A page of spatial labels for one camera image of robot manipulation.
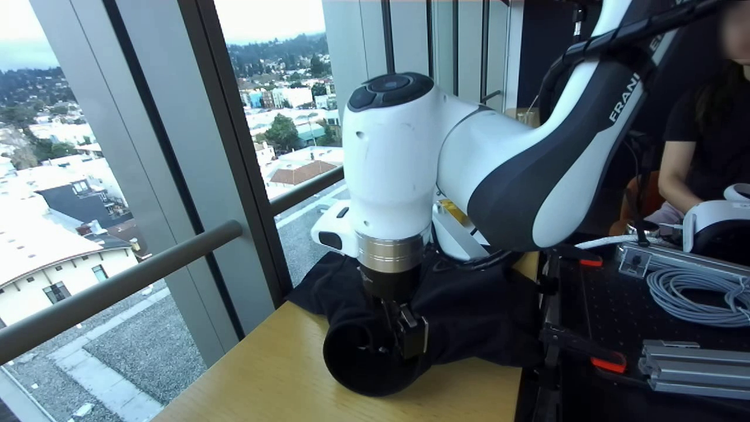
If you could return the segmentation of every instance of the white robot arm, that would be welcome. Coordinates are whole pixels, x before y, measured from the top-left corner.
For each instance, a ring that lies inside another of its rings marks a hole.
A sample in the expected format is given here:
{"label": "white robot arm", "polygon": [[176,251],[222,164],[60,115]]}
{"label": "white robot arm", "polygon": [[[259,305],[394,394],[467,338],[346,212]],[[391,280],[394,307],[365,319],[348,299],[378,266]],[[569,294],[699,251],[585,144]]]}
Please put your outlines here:
{"label": "white robot arm", "polygon": [[493,247],[565,242],[674,41],[671,28],[708,11],[712,1],[688,1],[667,18],[644,18],[636,0],[605,0],[592,38],[577,43],[600,53],[577,63],[538,129],[464,102],[418,73],[364,82],[343,131],[352,199],[330,209],[311,236],[357,257],[365,291],[395,302],[408,302],[418,284],[438,195]]}

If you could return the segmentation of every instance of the building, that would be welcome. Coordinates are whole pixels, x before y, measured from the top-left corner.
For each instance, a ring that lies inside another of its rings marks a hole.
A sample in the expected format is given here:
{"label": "building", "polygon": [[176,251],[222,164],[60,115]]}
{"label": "building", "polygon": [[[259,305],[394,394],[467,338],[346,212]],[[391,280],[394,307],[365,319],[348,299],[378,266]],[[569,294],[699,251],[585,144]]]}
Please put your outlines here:
{"label": "building", "polygon": [[67,122],[37,122],[27,125],[37,137],[52,137],[58,143],[87,143],[93,141],[88,124],[67,124]]}
{"label": "building", "polygon": [[87,177],[37,189],[37,195],[45,196],[52,210],[77,220],[77,225],[111,230],[133,217],[119,196],[112,196],[108,189],[93,189]]}
{"label": "building", "polygon": [[318,108],[309,86],[242,89],[239,97],[250,110]]}
{"label": "building", "polygon": [[127,242],[87,238],[47,209],[40,195],[0,196],[0,326],[133,266]]}
{"label": "building", "polygon": [[314,144],[318,137],[325,135],[325,129],[317,122],[300,122],[298,125],[298,135],[303,141],[303,144]]}
{"label": "building", "polygon": [[284,196],[343,164],[343,148],[305,148],[282,154],[262,170],[266,196]]}
{"label": "building", "polygon": [[0,154],[0,177],[10,175],[10,174],[14,174],[14,170],[17,170],[17,169],[14,169],[12,159],[4,157],[4,154]]}
{"label": "building", "polygon": [[318,108],[318,110],[337,110],[336,94],[314,96],[314,108]]}
{"label": "building", "polygon": [[73,183],[87,183],[88,189],[104,189],[104,195],[127,203],[122,186],[104,157],[71,154],[47,159],[43,161],[43,166],[20,169],[17,175],[23,185],[27,185],[36,192]]}

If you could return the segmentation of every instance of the cable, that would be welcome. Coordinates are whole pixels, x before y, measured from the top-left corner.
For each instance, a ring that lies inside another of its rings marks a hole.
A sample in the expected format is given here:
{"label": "cable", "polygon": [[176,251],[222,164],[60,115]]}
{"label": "cable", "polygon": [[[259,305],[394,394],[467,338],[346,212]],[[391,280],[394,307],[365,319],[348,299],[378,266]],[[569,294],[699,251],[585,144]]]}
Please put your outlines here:
{"label": "cable", "polygon": [[[686,270],[651,270],[647,285],[653,302],[674,319],[714,326],[714,328],[748,328],[750,326],[750,284],[734,277],[700,277]],[[720,292],[723,305],[699,302],[686,294]]]}
{"label": "cable", "polygon": [[434,272],[448,272],[448,270],[479,272],[479,270],[493,266],[493,264],[496,264],[496,263],[521,257],[521,252],[516,252],[516,251],[493,251],[493,252],[484,254],[484,257],[455,260],[455,257],[450,257],[450,254],[440,247],[436,225],[431,225],[431,238],[434,238],[434,263],[431,263],[431,270],[434,270]]}
{"label": "cable", "polygon": [[503,89],[496,89],[496,91],[490,91],[488,96],[482,96],[479,102],[488,102],[490,97],[494,96],[503,96],[507,91]]}
{"label": "cable", "polygon": [[[611,243],[633,243],[638,242],[638,234],[611,234],[611,236],[597,236],[597,238],[588,238],[588,242],[578,242],[573,243],[577,247],[602,247],[602,245],[611,245]],[[664,243],[658,236],[647,236],[650,243]]]}
{"label": "cable", "polygon": [[542,83],[538,83],[538,91],[536,96],[532,97],[532,102],[528,104],[529,110],[536,108],[536,102],[542,101],[542,96],[549,96],[550,86],[557,82],[557,76],[563,74],[563,55],[557,55],[549,70],[544,73],[542,76]]}

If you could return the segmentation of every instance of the white cable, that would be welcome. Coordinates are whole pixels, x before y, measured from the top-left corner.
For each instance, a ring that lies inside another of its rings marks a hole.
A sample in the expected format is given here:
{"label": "white cable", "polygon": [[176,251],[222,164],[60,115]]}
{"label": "white cable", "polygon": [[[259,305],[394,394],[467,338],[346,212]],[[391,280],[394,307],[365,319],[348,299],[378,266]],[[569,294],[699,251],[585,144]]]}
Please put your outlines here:
{"label": "white cable", "polygon": [[[674,319],[714,326],[745,328],[750,326],[750,284],[740,277],[700,277],[695,272],[658,266],[647,274],[653,302]],[[720,292],[723,305],[695,302],[686,291]]]}
{"label": "white cable", "polygon": [[658,226],[665,226],[665,230],[678,230],[678,232],[682,232],[682,222],[678,225],[678,222],[653,222],[653,220],[650,220],[651,225],[658,225]]}
{"label": "white cable", "polygon": [[[597,236],[582,243],[573,243],[577,247],[602,247],[610,243],[633,243],[638,242],[638,234],[611,234],[611,236]],[[650,243],[664,243],[658,236],[647,236]]]}

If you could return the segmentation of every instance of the black cloth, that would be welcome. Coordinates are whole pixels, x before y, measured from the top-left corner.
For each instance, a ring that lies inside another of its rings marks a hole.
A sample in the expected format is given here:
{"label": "black cloth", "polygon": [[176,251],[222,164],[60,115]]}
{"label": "black cloth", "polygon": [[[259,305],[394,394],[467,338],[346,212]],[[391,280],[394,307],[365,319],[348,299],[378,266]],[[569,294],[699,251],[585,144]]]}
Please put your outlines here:
{"label": "black cloth", "polygon": [[412,308],[429,321],[429,352],[411,360],[399,356],[352,257],[324,254],[291,302],[327,315],[324,360],[337,382],[365,395],[395,394],[434,362],[481,356],[529,368],[542,356],[538,288],[510,272],[509,260],[467,266],[423,252]]}
{"label": "black cloth", "polygon": [[734,97],[721,124],[699,131],[695,91],[684,94],[665,124],[665,141],[695,143],[688,186],[702,199],[720,199],[731,183],[750,183],[750,89]]}

